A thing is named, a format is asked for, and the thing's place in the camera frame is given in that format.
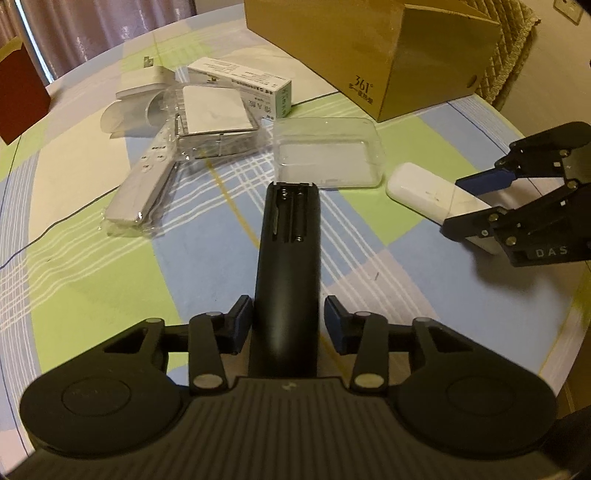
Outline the white green medicine box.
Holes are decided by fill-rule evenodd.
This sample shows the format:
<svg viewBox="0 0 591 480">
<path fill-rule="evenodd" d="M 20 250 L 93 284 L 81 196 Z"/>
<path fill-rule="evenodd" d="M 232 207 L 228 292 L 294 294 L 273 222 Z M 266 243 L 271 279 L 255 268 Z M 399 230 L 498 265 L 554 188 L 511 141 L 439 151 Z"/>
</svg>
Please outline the white green medicine box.
<svg viewBox="0 0 591 480">
<path fill-rule="evenodd" d="M 257 119 L 286 118 L 293 106 L 290 79 L 272 73 L 209 57 L 191 63 L 188 72 L 195 82 L 238 90 L 246 107 Z"/>
</svg>

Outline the white remote in bag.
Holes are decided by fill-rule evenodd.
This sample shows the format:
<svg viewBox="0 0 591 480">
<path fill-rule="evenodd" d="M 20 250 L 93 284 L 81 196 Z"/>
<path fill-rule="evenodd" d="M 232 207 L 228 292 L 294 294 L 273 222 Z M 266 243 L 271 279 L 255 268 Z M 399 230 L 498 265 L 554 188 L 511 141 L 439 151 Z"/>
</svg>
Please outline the white remote in bag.
<svg viewBox="0 0 591 480">
<path fill-rule="evenodd" d="M 101 228 L 111 237 L 151 236 L 176 163 L 173 122 L 167 121 L 106 207 Z"/>
</svg>

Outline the plaid tablecloth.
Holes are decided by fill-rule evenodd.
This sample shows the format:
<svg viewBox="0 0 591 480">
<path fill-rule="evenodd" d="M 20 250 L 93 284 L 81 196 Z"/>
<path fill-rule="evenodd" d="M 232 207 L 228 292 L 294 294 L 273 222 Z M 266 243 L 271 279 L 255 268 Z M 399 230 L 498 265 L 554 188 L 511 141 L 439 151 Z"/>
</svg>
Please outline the plaid tablecloth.
<svg viewBox="0 0 591 480">
<path fill-rule="evenodd" d="M 55 81 L 50 113 L 1 150 L 1 468 L 32 449 L 18 416 L 43 372 L 148 317 L 184 323 L 252 293 L 273 157 L 183 165 L 154 237 L 110 235 L 103 213 L 148 147 L 99 126 L 120 77 L 261 51 L 242 7 L 126 42 Z M 445 238 L 384 188 L 322 192 L 322 292 L 393 322 L 441 320 L 564 384 L 590 324 L 582 263 L 515 268 Z"/>
</svg>

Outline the dark red paper bag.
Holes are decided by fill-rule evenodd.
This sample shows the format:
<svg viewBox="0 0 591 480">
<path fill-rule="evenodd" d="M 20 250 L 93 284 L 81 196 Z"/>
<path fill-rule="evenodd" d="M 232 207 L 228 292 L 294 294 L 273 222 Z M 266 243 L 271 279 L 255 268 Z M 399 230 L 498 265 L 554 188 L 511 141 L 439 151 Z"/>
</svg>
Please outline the dark red paper bag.
<svg viewBox="0 0 591 480">
<path fill-rule="evenodd" d="M 51 97 L 23 41 L 15 37 L 1 48 L 0 134 L 6 145 L 42 119 Z"/>
</svg>

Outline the black remote control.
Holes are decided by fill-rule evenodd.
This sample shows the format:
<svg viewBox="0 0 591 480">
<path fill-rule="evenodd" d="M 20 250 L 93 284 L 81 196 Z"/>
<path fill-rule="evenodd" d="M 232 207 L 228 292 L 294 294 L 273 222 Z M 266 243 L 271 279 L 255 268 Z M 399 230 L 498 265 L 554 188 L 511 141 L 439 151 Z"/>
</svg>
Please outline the black remote control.
<svg viewBox="0 0 591 480">
<path fill-rule="evenodd" d="M 321 296 L 321 200 L 314 184 L 266 190 L 249 376 L 314 378 Z"/>
</svg>

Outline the brown cardboard box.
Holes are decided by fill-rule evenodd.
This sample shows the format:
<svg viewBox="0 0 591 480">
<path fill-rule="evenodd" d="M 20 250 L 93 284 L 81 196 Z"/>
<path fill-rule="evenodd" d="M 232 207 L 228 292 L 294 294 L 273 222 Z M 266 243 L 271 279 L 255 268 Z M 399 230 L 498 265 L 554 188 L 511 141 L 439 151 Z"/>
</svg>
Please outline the brown cardboard box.
<svg viewBox="0 0 591 480">
<path fill-rule="evenodd" d="M 501 33 L 461 1 L 247 1 L 245 21 L 378 122 L 473 94 Z"/>
</svg>

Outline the purple curtain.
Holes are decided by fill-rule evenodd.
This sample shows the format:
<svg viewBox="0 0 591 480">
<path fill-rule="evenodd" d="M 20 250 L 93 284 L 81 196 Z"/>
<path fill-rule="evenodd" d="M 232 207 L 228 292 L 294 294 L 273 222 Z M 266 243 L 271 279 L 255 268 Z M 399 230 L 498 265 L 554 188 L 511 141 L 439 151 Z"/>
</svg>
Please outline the purple curtain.
<svg viewBox="0 0 591 480">
<path fill-rule="evenodd" d="M 191 1 L 3 1 L 1 43 L 20 38 L 49 84 L 111 48 L 195 14 Z"/>
</svg>

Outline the clear plastic tray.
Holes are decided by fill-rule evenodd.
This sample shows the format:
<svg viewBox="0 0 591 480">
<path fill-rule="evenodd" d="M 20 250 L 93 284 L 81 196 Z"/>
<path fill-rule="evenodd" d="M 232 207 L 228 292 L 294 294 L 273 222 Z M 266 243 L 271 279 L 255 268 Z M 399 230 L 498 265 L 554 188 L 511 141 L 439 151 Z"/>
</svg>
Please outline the clear plastic tray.
<svg viewBox="0 0 591 480">
<path fill-rule="evenodd" d="M 385 153 L 374 123 L 363 118 L 289 118 L 273 124 L 276 181 L 322 189 L 374 188 Z"/>
</svg>

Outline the white square box in packaging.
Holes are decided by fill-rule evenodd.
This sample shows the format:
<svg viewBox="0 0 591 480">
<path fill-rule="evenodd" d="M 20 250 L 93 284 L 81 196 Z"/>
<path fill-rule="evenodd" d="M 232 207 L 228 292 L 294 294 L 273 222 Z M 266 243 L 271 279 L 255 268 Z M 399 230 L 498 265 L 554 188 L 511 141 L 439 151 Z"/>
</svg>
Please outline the white square box in packaging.
<svg viewBox="0 0 591 480">
<path fill-rule="evenodd" d="M 270 145 L 269 132 L 249 111 L 238 90 L 181 84 L 167 89 L 163 101 L 178 160 L 235 158 Z"/>
</svg>

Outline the white plug adapter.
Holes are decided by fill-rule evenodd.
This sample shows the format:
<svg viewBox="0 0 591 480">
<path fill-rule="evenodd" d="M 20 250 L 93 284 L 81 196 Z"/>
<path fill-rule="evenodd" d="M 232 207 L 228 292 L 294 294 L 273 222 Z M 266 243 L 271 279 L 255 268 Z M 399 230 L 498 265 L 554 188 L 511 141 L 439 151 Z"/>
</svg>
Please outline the white plug adapter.
<svg viewBox="0 0 591 480">
<path fill-rule="evenodd" d="M 175 73 L 158 65 L 124 73 L 116 100 L 101 116 L 101 130 L 112 137 L 148 136 L 158 131 L 167 118 L 164 93 L 175 83 Z"/>
</svg>

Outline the wall power socket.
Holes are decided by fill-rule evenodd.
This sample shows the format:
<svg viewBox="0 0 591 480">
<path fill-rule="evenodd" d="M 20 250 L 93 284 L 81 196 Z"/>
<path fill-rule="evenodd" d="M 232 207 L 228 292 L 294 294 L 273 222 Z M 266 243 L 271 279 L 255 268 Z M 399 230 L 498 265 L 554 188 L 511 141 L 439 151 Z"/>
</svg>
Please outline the wall power socket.
<svg viewBox="0 0 591 480">
<path fill-rule="evenodd" d="M 583 8 L 576 0 L 554 0 L 553 7 L 574 25 L 579 25 Z"/>
</svg>

